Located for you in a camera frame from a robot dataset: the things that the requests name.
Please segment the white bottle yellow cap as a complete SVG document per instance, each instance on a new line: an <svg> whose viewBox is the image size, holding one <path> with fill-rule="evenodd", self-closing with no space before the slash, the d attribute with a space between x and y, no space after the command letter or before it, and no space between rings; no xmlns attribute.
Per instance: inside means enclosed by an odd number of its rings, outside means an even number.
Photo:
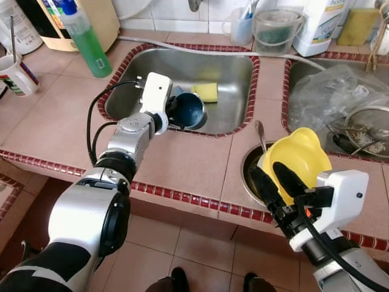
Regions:
<svg viewBox="0 0 389 292"><path fill-rule="evenodd" d="M299 55L311 57L328 50L334 30L350 0L309 0L303 9L306 17L294 48Z"/></svg>

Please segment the black robot right foot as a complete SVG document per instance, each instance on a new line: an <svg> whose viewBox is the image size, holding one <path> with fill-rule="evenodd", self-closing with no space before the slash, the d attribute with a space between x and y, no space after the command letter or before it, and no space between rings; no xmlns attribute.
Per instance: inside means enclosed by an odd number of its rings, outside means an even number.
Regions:
<svg viewBox="0 0 389 292"><path fill-rule="evenodd" d="M260 278L255 273L247 273L244 276L243 292L277 292L268 281Z"/></svg>

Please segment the black robot foot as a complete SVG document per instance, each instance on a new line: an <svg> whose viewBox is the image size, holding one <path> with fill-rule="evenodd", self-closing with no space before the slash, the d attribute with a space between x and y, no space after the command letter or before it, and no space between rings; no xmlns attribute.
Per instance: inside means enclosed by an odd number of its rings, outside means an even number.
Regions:
<svg viewBox="0 0 389 292"><path fill-rule="evenodd" d="M243 292L277 292L268 281L260 278L255 273L247 273L244 276Z"/></svg>
<svg viewBox="0 0 389 292"><path fill-rule="evenodd" d="M190 292L185 271L181 267L172 269L169 276L152 283L145 292Z"/></svg>

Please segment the dark yellow sponge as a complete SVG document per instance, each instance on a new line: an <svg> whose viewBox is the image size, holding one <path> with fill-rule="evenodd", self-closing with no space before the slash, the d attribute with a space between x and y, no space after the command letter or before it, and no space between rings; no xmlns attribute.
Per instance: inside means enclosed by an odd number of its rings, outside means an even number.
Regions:
<svg viewBox="0 0 389 292"><path fill-rule="evenodd" d="M339 46L362 46L380 17L378 9L350 9L339 34Z"/></svg>

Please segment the chrome gooseneck faucet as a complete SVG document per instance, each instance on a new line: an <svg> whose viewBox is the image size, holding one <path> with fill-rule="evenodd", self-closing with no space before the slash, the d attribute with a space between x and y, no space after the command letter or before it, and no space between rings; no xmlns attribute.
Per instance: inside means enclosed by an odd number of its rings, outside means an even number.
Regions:
<svg viewBox="0 0 389 292"><path fill-rule="evenodd" d="M373 6L375 9L378 9L381 20L384 23L389 22L389 5L388 0L373 0Z"/></svg>

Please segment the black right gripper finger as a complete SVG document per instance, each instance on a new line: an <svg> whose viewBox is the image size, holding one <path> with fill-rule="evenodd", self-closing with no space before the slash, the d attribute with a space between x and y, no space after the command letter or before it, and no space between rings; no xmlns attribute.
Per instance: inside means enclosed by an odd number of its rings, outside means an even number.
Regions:
<svg viewBox="0 0 389 292"><path fill-rule="evenodd" d="M253 166L249 169L251 184L256 189L256 197L265 205L275 217L283 217L283 207L286 205L272 178L261 169Z"/></svg>
<svg viewBox="0 0 389 292"><path fill-rule="evenodd" d="M295 172L289 169L286 164L275 162L272 165L272 168L278 182L281 184L281 187L289 198L294 200L294 198L298 196L306 195L306 190L308 190L309 187Z"/></svg>

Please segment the white printed mug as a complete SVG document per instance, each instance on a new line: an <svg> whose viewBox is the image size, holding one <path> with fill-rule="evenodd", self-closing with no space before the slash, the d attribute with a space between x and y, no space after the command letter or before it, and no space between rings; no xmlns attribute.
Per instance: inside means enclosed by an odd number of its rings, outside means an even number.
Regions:
<svg viewBox="0 0 389 292"><path fill-rule="evenodd" d="M0 81L17 96L31 96L39 89L40 82L22 61L21 55L0 57Z"/></svg>

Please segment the brown twine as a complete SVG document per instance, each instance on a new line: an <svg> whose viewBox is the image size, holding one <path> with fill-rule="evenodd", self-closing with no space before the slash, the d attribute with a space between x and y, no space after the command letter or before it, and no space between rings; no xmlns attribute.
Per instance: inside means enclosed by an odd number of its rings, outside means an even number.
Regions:
<svg viewBox="0 0 389 292"><path fill-rule="evenodd" d="M368 55L368 61L366 63L366 71L372 72L377 70L377 64L379 62L379 56L378 56L378 50L380 50L384 35L387 31L387 20L385 18L382 18L380 21L380 27L377 32L377 36L374 39L374 44L371 48L371 52Z"/></svg>

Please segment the shallow steel bowl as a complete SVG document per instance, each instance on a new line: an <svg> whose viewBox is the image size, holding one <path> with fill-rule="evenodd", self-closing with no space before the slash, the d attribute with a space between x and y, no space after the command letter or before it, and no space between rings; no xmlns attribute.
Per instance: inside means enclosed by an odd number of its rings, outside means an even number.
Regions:
<svg viewBox="0 0 389 292"><path fill-rule="evenodd" d="M243 157L243 161L241 164L241 173L242 173L242 181L243 186L246 192L250 195L256 203L260 206L265 207L266 204L263 200L262 191L269 191L269 186L275 186L272 178L270 178L268 173L266 179L261 179L260 181L260 189L256 189L255 181L253 180L253 176L251 175L251 170L253 168L260 168L258 164L261 164L264 153L262 150L256 145L256 147L251 148L251 150L247 151Z"/></svg>

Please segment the yellow plastic bowl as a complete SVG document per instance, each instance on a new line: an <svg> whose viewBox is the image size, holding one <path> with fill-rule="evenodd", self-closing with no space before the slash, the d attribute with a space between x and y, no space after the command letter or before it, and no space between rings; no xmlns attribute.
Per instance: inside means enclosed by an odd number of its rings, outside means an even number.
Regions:
<svg viewBox="0 0 389 292"><path fill-rule="evenodd" d="M289 136L273 142L263 155L261 164L258 164L277 183L272 168L275 162L286 164L307 186L316 184L319 173L332 170L331 161L316 131L306 127L297 128Z"/></svg>

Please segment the dark blue plastic cup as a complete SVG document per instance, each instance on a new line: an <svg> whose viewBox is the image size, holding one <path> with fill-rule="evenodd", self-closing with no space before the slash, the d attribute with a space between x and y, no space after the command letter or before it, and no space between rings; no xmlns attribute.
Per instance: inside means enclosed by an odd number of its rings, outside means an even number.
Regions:
<svg viewBox="0 0 389 292"><path fill-rule="evenodd" d="M207 123L207 111L205 104L192 92L181 89L180 86L173 87L173 92L178 94L177 120L183 125L180 129L200 129Z"/></svg>

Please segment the beige water purifier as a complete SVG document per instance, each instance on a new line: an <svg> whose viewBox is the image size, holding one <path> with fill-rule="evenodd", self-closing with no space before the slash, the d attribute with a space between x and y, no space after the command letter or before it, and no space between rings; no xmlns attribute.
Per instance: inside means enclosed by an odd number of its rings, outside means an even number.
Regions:
<svg viewBox="0 0 389 292"><path fill-rule="evenodd" d="M119 35L120 21L112 0L16 0L16 3L44 44L53 50L77 50L62 20L62 16L70 10L88 17L104 51L114 44Z"/></svg>

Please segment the thin steel stirring spoon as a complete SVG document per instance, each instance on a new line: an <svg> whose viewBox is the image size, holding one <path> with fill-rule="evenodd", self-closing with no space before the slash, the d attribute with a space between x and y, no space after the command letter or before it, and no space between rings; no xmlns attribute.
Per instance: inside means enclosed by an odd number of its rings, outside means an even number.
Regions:
<svg viewBox="0 0 389 292"><path fill-rule="evenodd" d="M16 54L16 32L14 28L15 22L14 22L14 16L9 17L9 32L10 32L10 39L12 44L12 59L13 62L16 63L17 54Z"/></svg>

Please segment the large white pump bottle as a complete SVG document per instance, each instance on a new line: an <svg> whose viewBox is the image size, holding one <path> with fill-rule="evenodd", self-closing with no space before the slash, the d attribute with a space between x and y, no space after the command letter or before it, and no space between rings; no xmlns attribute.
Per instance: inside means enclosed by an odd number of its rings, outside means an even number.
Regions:
<svg viewBox="0 0 389 292"><path fill-rule="evenodd" d="M8 53L12 51L11 27L18 55L27 55L43 45L41 36L16 0L0 0L0 44Z"/></svg>

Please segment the green dish soap bottle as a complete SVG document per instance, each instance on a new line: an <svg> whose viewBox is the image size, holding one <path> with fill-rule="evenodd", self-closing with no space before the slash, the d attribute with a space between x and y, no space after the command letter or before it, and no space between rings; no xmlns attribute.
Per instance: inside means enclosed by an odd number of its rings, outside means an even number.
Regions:
<svg viewBox="0 0 389 292"><path fill-rule="evenodd" d="M108 56L95 35L87 14L78 10L75 0L48 0L63 27L83 56L92 75L103 78L113 71Z"/></svg>

